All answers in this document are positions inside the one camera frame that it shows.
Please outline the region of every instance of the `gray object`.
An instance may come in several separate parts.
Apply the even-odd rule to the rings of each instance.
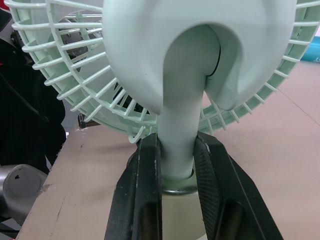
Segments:
[[[22,225],[46,178],[26,164],[0,166],[0,215]]]

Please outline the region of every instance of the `fan pole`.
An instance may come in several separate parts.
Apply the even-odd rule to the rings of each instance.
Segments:
[[[163,109],[158,116],[161,172],[169,180],[192,174],[206,76],[215,69],[220,43],[202,25],[189,29],[169,48],[163,65]]]

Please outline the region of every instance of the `mint green fan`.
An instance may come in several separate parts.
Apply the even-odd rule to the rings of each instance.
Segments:
[[[81,111],[86,121],[128,134],[132,143],[158,132],[169,159],[190,158],[190,153],[173,150],[185,147],[171,136],[175,126],[193,125],[191,135],[197,130],[213,135],[264,104],[300,61],[320,20],[319,0],[160,0],[155,5],[142,0],[6,0],[5,4],[25,44],[23,50],[35,62],[33,68],[46,77],[45,85],[58,91],[59,100],[66,99],[71,111]],[[191,67],[185,67],[184,60]],[[196,78],[194,65],[206,68],[197,93],[202,99],[206,91],[209,97],[211,104],[204,108],[194,105],[193,91],[186,91],[198,83],[175,81]],[[195,120],[188,122],[192,116]],[[192,139],[186,144],[189,148]],[[185,178],[192,170],[192,156],[187,162],[164,164],[163,172]]]

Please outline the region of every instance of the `metal ring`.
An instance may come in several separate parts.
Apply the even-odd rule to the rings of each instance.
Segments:
[[[196,171],[193,167],[192,174],[184,180],[168,180],[162,178],[162,192],[166,195],[187,195],[198,191]]]

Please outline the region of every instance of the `cable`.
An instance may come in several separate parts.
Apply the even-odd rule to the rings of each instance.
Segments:
[[[213,70],[213,73],[211,73],[209,76],[207,77],[211,77],[213,74],[215,74],[215,72],[217,71],[217,68],[218,68],[218,65],[219,65],[219,62],[220,62],[220,57],[221,57],[221,46],[220,46],[220,50],[219,50],[219,56],[218,56],[218,61],[216,62],[216,65],[215,65],[215,69]]]
[[[0,229],[0,233],[18,234],[20,230]]]
[[[21,101],[24,103],[24,105],[29,108],[32,112],[34,112],[36,115],[38,115],[44,122],[48,122],[48,118],[44,115],[42,115],[38,110],[36,110],[33,106],[31,106],[5,79],[5,77],[0,72],[0,80],[6,85],[9,90]]]

